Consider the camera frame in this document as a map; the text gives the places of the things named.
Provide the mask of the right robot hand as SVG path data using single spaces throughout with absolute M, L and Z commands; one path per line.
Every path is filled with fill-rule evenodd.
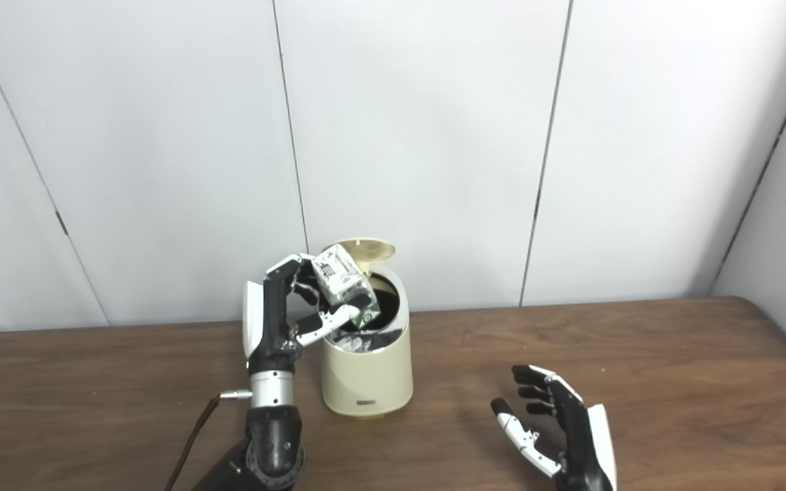
M 581 395 L 558 373 L 540 366 L 512 366 L 518 395 L 527 399 L 527 412 L 554 417 L 566 437 L 556 458 L 539 448 L 540 433 L 518 417 L 504 398 L 494 398 L 494 417 L 519 454 L 558 490 L 615 490 L 617 465 L 607 411 L 603 404 L 587 406 Z

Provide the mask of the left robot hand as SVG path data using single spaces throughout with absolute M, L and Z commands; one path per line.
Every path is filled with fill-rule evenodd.
M 324 339 L 334 330 L 361 318 L 362 310 L 372 305 L 368 293 L 332 305 L 319 290 L 312 256 L 292 254 L 265 274 L 261 284 L 247 282 L 244 289 L 243 343 L 250 375 L 263 371 L 293 372 L 302 349 Z M 287 298 L 297 293 L 316 312 L 287 322 Z

